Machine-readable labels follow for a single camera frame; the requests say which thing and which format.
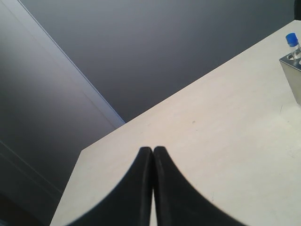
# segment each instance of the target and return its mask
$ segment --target blue cap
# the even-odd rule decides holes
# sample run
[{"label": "blue cap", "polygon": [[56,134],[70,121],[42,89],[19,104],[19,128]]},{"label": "blue cap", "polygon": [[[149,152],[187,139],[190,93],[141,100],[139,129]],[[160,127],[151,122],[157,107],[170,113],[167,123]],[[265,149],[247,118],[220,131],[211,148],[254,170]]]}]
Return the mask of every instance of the blue cap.
[{"label": "blue cap", "polygon": [[287,43],[290,47],[298,45],[298,39],[295,33],[290,33],[286,37]]}]

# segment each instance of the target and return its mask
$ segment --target light wood tabletop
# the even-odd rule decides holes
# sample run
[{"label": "light wood tabletop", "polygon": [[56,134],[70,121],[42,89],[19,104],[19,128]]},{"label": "light wood tabletop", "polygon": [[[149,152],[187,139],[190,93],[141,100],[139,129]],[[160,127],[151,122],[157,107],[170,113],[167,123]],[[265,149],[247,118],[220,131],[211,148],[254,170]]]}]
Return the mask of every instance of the light wood tabletop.
[{"label": "light wood tabletop", "polygon": [[[290,32],[301,38],[301,22],[84,149],[51,225],[66,225],[94,207],[141,146],[158,145],[202,195],[232,217],[250,226],[301,225],[301,108],[279,63],[289,53]],[[154,211],[150,225],[156,225]]]}]

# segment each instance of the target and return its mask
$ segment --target white table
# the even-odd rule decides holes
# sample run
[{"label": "white table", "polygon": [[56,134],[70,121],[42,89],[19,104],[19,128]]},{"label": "white table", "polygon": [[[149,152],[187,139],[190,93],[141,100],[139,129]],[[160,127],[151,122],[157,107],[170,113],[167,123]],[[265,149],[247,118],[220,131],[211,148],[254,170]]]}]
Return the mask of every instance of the white table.
[{"label": "white table", "polygon": [[[301,38],[301,22],[84,149],[51,225],[65,225],[95,206],[141,146],[157,145],[167,147],[200,193],[243,223],[301,225],[301,108],[278,61],[289,51],[290,32]],[[154,211],[150,225],[156,225]]]}]

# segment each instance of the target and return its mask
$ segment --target table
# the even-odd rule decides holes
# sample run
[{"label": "table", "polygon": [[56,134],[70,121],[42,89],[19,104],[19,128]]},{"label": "table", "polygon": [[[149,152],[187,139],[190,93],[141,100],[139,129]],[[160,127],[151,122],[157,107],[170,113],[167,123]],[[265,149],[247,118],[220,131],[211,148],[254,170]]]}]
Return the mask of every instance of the table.
[{"label": "table", "polygon": [[289,52],[285,35],[301,38],[300,27],[291,22],[84,149],[51,225],[87,212],[141,146],[158,145],[200,193],[243,223],[301,225],[301,108],[278,61]]}]

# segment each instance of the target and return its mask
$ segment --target blue test tube cap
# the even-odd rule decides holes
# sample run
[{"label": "blue test tube cap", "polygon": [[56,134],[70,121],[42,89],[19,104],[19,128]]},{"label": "blue test tube cap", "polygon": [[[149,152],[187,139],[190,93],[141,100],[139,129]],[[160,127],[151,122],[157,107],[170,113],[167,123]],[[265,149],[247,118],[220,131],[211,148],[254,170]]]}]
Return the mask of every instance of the blue test tube cap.
[{"label": "blue test tube cap", "polygon": [[290,47],[298,45],[298,39],[295,33],[290,33],[286,37],[287,43]]}]

